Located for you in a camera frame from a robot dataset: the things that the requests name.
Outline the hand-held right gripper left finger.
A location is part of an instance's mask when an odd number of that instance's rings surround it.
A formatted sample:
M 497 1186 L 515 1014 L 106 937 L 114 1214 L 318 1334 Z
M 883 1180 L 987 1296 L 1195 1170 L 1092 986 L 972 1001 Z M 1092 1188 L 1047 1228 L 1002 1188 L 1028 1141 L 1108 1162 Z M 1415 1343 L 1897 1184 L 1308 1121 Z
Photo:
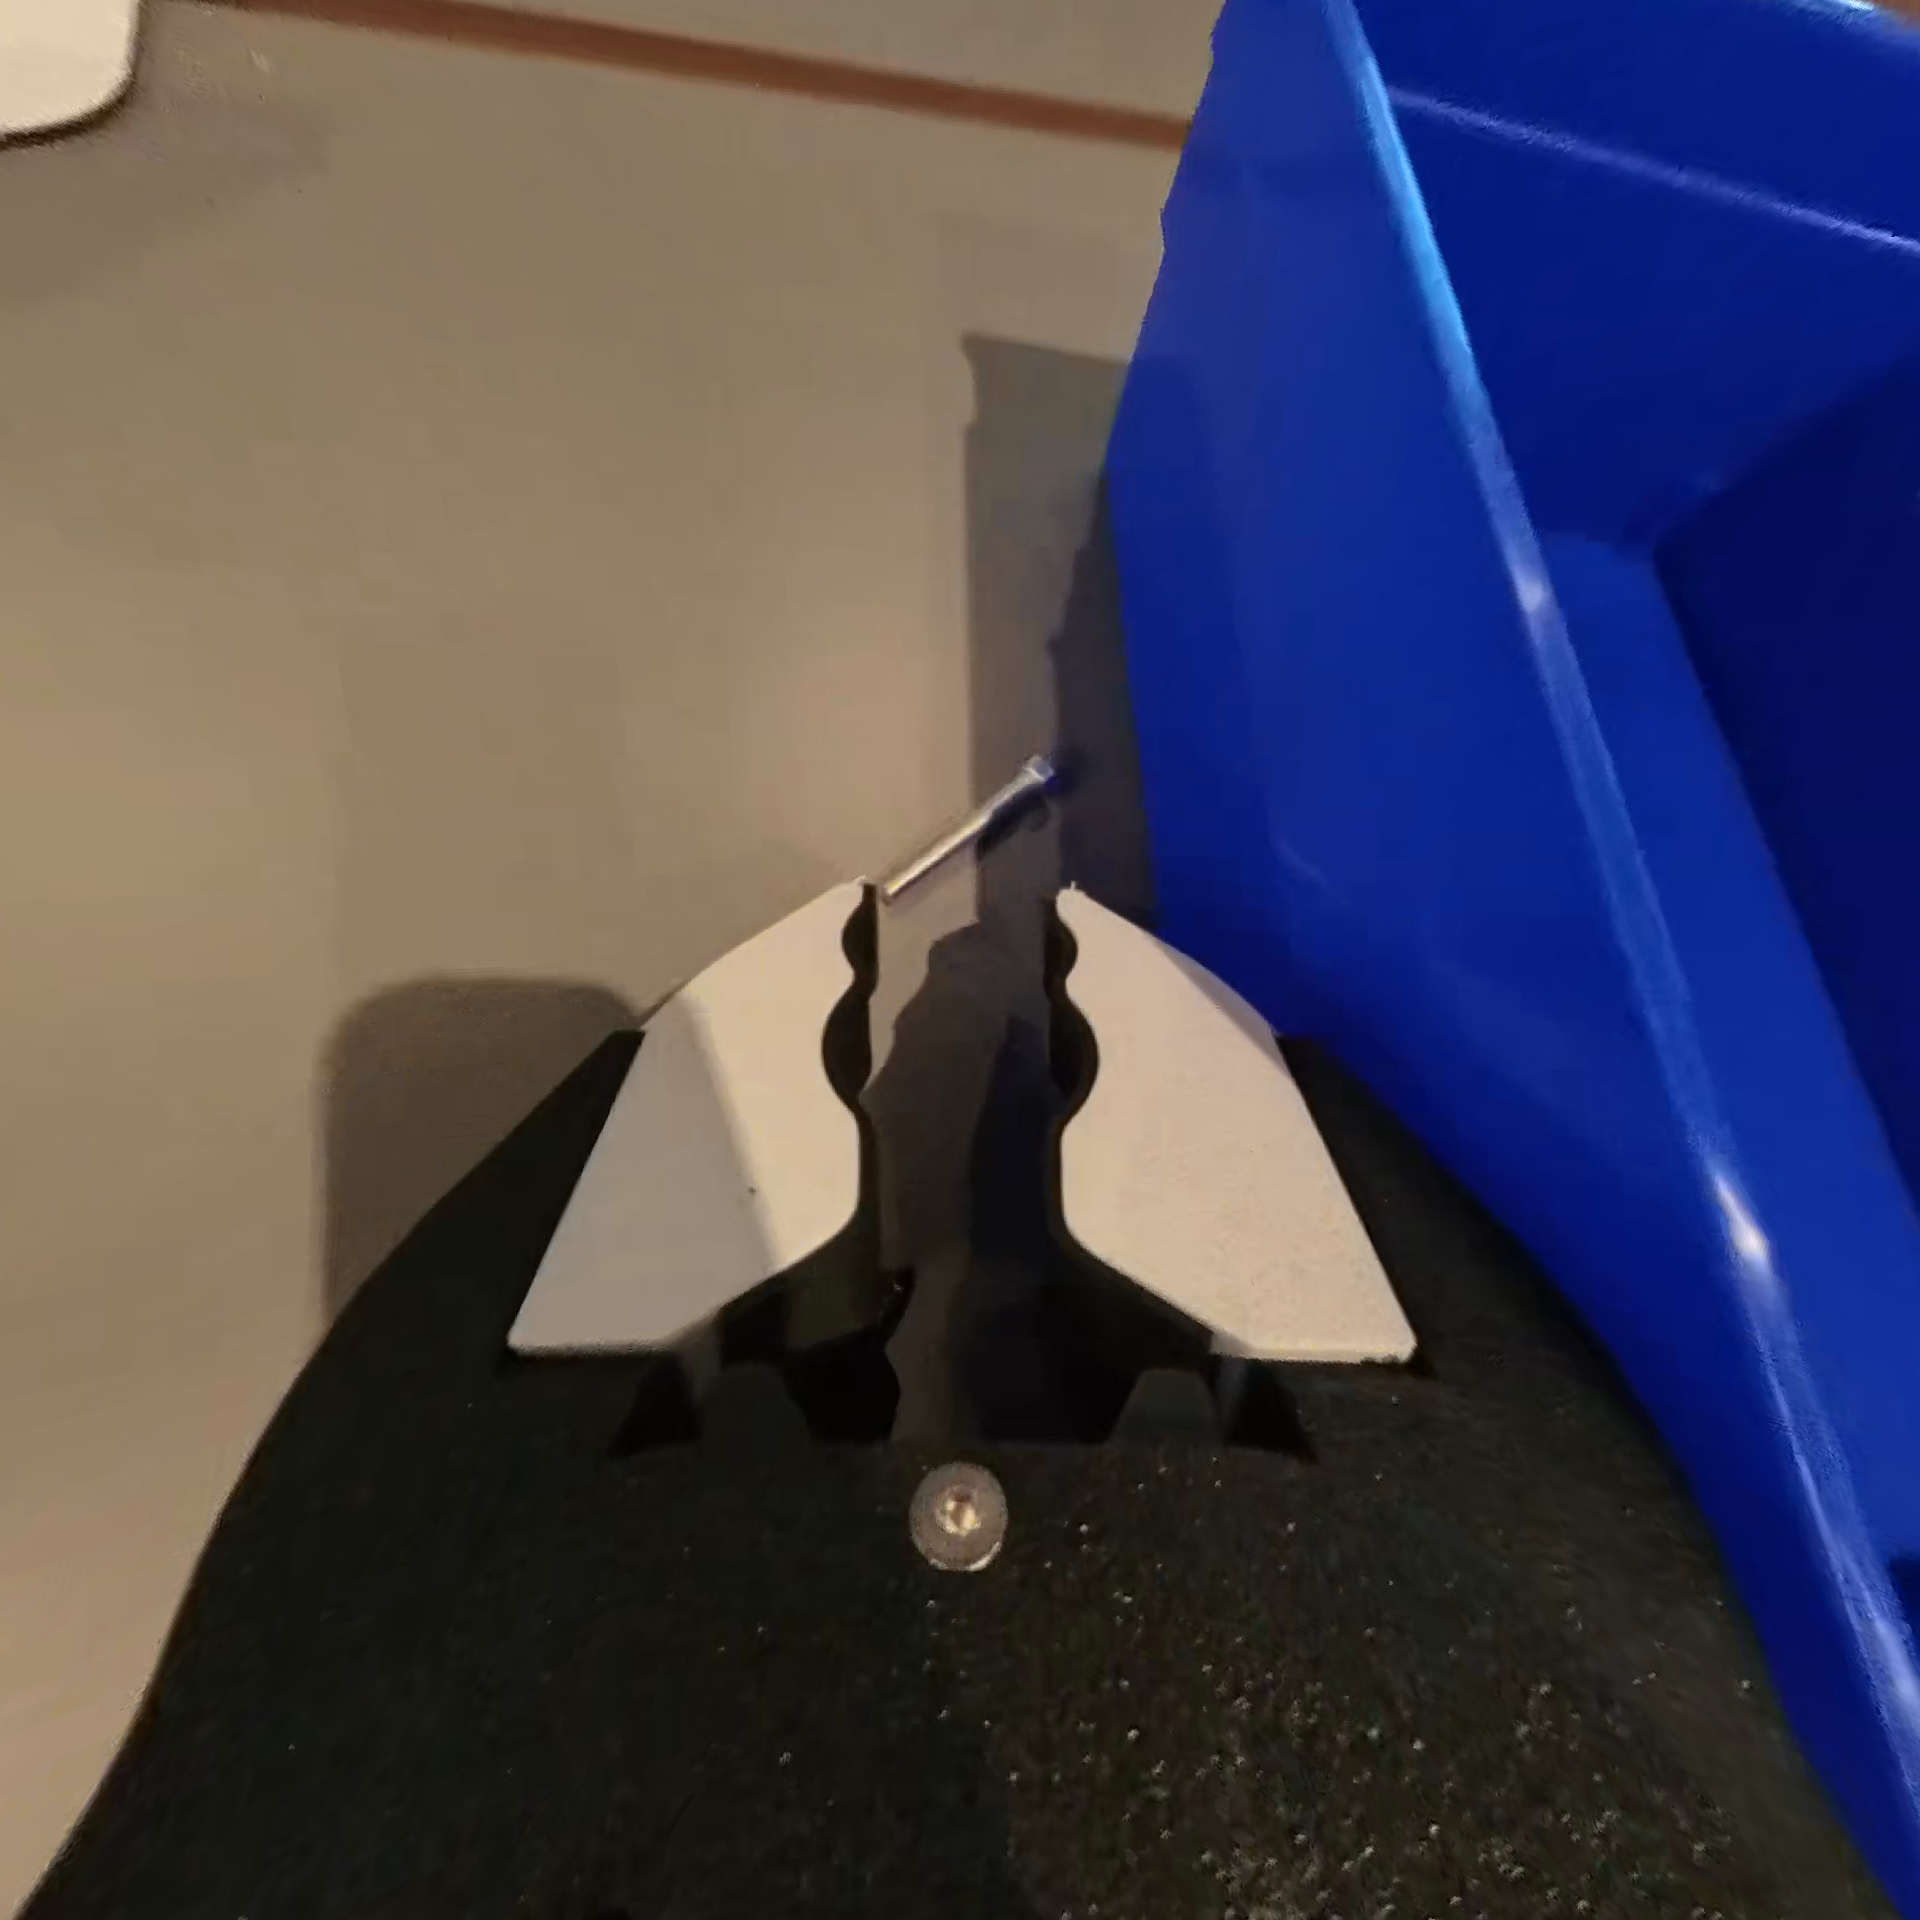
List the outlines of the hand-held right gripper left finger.
M 875 897 L 843 880 L 648 1017 L 512 1320 L 522 1357 L 673 1353 L 774 1324 L 804 1350 L 875 1327 Z

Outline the silver hex bolt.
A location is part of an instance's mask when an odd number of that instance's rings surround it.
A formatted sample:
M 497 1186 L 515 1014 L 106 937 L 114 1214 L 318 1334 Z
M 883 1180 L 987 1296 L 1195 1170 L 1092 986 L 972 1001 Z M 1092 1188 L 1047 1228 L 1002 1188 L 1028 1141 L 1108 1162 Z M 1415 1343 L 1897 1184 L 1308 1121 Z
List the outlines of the silver hex bolt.
M 873 881 L 875 897 L 883 904 L 896 904 L 927 880 L 947 870 L 956 858 L 987 853 L 1023 822 L 1050 806 L 1060 781 L 1064 769 L 1051 756 L 1028 756 L 985 799 L 979 799 L 944 822 L 931 838 L 888 868 Z

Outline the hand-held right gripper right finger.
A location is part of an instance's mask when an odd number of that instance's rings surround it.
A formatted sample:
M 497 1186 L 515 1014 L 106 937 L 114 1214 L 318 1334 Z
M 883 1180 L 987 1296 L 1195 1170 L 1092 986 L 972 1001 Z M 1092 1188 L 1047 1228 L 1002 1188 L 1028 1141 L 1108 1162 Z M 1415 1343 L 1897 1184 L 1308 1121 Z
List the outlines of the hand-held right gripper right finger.
M 1060 1141 L 1072 1244 L 1212 1353 L 1412 1359 L 1417 1334 L 1273 1025 L 1091 894 L 1051 906 L 1070 1036 L 1092 1042 Z

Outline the blue plastic bin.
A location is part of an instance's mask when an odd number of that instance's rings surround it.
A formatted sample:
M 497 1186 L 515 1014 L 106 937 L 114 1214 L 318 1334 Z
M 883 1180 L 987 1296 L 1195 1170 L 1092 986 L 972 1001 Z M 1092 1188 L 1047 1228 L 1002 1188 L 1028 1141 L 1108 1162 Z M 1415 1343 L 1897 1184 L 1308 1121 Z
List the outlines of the blue plastic bin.
M 1226 5 L 1107 462 L 1159 927 L 1679 1456 L 1915 1916 L 1915 26 Z

